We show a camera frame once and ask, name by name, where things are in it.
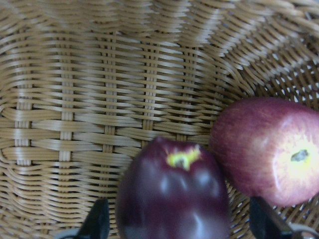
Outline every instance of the basket wall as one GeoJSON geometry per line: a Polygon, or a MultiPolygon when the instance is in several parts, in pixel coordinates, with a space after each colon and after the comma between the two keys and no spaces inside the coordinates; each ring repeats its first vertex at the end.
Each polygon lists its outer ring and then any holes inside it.
{"type": "MultiPolygon", "coordinates": [[[[157,135],[207,146],[230,103],[319,111],[314,0],[1,0],[0,237],[52,238],[108,198],[157,135]]],[[[229,186],[232,239],[253,239],[229,186]]],[[[318,197],[278,208],[319,230],[318,197]]]]}

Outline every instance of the wicker basket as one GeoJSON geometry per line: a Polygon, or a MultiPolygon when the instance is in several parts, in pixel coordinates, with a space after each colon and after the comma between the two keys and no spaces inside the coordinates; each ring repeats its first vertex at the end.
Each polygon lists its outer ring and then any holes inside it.
{"type": "MultiPolygon", "coordinates": [[[[207,146],[230,103],[319,110],[315,0],[0,0],[0,237],[79,227],[157,135],[207,146]]],[[[253,239],[229,187],[232,239],[253,239]]],[[[277,208],[319,229],[319,198],[277,208]]]]}

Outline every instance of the wicker weave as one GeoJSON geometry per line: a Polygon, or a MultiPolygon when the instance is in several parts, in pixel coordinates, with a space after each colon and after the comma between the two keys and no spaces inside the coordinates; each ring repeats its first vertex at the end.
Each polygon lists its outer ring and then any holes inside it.
{"type": "MultiPolygon", "coordinates": [[[[0,237],[79,227],[156,135],[207,146],[230,103],[319,110],[314,0],[0,0],[0,237]]],[[[229,186],[232,239],[254,238],[229,186]]],[[[319,198],[278,208],[319,230],[319,198]]]]}

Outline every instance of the woven basket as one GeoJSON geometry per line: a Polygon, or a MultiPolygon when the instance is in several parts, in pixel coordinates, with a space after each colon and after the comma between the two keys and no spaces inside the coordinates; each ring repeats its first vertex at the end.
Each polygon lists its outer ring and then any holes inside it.
{"type": "MultiPolygon", "coordinates": [[[[230,103],[319,110],[315,0],[0,0],[0,237],[81,226],[157,135],[207,146],[230,103]]],[[[232,239],[253,239],[229,186],[232,239]]],[[[319,198],[277,208],[319,229],[319,198]]]]}

